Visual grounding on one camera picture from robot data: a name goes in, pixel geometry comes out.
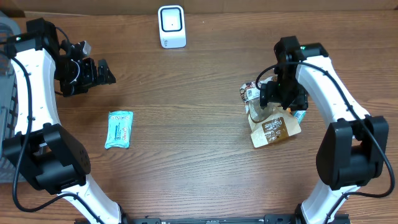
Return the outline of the teal tissue pocket pack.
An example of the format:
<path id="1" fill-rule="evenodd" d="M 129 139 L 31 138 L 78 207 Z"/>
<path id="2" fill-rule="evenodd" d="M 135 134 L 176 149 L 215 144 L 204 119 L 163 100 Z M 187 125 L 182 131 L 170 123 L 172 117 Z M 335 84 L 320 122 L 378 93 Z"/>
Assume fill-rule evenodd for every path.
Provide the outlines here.
<path id="1" fill-rule="evenodd" d="M 297 119 L 298 123 L 300 124 L 306 115 L 306 111 L 305 110 L 294 111 L 292 115 Z"/>

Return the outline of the beige brown snack bag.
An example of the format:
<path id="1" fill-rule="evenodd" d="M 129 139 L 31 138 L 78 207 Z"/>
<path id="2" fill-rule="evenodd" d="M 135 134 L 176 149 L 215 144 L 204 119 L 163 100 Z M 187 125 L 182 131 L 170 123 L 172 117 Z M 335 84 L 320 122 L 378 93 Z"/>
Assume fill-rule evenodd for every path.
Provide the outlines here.
<path id="1" fill-rule="evenodd" d="M 254 82 L 243 84 L 239 89 L 251 128 L 251 140 L 255 148 L 287 139 L 301 132 L 300 124 L 279 103 L 259 105 L 260 91 Z"/>

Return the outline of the light blue wipes pack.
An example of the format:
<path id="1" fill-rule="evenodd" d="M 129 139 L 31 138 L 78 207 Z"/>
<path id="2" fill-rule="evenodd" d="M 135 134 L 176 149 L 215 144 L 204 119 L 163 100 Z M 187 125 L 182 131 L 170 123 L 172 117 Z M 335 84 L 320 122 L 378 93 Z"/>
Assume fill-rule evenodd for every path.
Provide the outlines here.
<path id="1" fill-rule="evenodd" d="M 128 148 L 130 145 L 134 113 L 113 111 L 108 115 L 108 134 L 105 149 L 112 147 Z"/>

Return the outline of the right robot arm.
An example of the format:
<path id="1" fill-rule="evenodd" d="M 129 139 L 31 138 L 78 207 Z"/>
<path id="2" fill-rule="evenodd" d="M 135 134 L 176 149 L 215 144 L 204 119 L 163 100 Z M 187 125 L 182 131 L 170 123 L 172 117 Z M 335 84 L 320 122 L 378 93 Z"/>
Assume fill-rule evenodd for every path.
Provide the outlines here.
<path id="1" fill-rule="evenodd" d="M 349 93 L 320 43 L 299 44 L 295 36 L 274 46 L 275 81 L 256 83 L 262 109 L 278 103 L 283 109 L 306 110 L 316 104 L 327 130 L 316 156 L 320 180 L 291 215 L 265 215 L 265 223 L 349 223 L 337 211 L 352 195 L 389 196 L 396 185 L 386 156 L 389 126 L 383 116 L 371 116 Z"/>

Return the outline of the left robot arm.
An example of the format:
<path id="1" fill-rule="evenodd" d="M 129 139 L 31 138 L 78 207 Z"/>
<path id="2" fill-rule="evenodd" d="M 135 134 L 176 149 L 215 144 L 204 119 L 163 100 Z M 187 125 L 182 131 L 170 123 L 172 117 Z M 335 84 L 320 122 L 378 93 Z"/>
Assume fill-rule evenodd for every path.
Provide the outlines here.
<path id="1" fill-rule="evenodd" d="M 87 42 L 59 40 L 60 29 L 53 23 L 39 18 L 26 26 L 26 33 L 9 37 L 2 51 L 17 79 L 15 135 L 2 142 L 15 177 L 47 191 L 53 201 L 67 200 L 86 223 L 128 223 L 121 206 L 93 179 L 85 147 L 61 125 L 54 87 L 59 82 L 60 94 L 68 97 L 113 84 L 114 75 L 105 60 L 90 58 Z"/>

